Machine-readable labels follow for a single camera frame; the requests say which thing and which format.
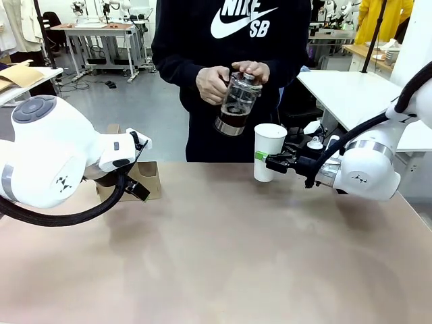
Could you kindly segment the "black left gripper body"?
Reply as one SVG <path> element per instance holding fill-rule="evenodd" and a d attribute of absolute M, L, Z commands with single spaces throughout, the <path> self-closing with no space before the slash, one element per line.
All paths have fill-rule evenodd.
<path fill-rule="evenodd" d="M 87 167 L 86 179 L 93 180 L 102 187 L 112 187 L 117 184 L 117 175 L 114 171 L 107 173 L 99 167 Z"/>

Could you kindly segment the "person's right hand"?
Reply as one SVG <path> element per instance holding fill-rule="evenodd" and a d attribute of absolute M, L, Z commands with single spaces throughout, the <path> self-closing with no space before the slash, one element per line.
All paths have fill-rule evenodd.
<path fill-rule="evenodd" d="M 227 67 L 206 67 L 196 76 L 196 87 L 203 101 L 211 105 L 222 104 L 230 81 L 230 70 Z"/>

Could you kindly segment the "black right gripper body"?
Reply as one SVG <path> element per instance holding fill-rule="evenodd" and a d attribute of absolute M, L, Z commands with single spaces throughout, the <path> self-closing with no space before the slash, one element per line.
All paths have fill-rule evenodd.
<path fill-rule="evenodd" d="M 296 174 L 305 177 L 307 180 L 314 181 L 317 175 L 315 170 L 316 160 L 305 156 L 296 157 L 292 169 Z"/>

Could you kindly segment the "person's left hand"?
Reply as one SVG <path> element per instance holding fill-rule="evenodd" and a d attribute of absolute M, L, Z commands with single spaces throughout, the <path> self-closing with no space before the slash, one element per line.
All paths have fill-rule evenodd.
<path fill-rule="evenodd" d="M 239 61 L 233 62 L 232 67 L 243 74 L 249 74 L 254 77 L 258 84 L 266 84 L 269 80 L 269 66 L 263 62 L 257 61 Z"/>

